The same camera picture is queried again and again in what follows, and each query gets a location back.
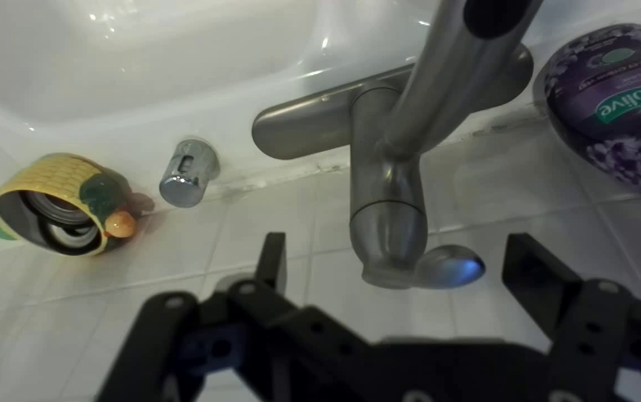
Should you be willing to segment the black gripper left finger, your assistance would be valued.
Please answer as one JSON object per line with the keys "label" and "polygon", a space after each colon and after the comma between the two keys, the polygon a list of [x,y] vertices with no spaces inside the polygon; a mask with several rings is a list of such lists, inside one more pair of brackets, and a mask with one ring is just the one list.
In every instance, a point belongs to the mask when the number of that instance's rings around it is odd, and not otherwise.
{"label": "black gripper left finger", "polygon": [[259,402],[371,402],[364,341],[319,308],[286,297],[286,235],[269,232],[257,268],[208,299],[150,297],[97,402],[194,402],[234,372]]}

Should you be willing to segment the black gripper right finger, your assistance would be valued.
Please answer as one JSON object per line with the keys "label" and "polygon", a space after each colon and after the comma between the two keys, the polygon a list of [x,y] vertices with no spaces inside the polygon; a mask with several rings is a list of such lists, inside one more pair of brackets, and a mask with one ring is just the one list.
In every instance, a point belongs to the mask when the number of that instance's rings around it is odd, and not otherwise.
{"label": "black gripper right finger", "polygon": [[641,299],[613,280],[584,280],[528,232],[507,236],[502,283],[550,337],[550,402],[627,402],[621,370],[641,376]]}

